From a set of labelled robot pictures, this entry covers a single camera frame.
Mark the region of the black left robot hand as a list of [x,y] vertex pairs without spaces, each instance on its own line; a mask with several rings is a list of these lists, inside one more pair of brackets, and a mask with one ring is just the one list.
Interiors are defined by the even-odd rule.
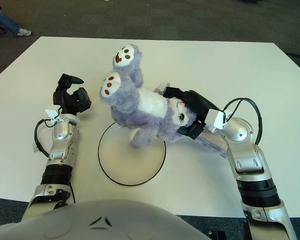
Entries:
[[84,81],[76,76],[65,73],[61,75],[53,93],[53,104],[60,106],[63,114],[76,116],[77,113],[82,113],[91,107],[92,102],[83,87],[79,87],[72,94],[67,92],[73,84],[80,85],[83,83]]

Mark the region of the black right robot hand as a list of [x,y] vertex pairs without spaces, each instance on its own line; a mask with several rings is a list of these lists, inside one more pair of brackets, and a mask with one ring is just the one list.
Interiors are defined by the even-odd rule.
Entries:
[[225,114],[212,102],[193,90],[182,91],[179,88],[167,87],[163,96],[171,101],[176,100],[175,109],[178,111],[177,120],[179,135],[195,140],[206,126],[214,123],[223,126],[226,122]]

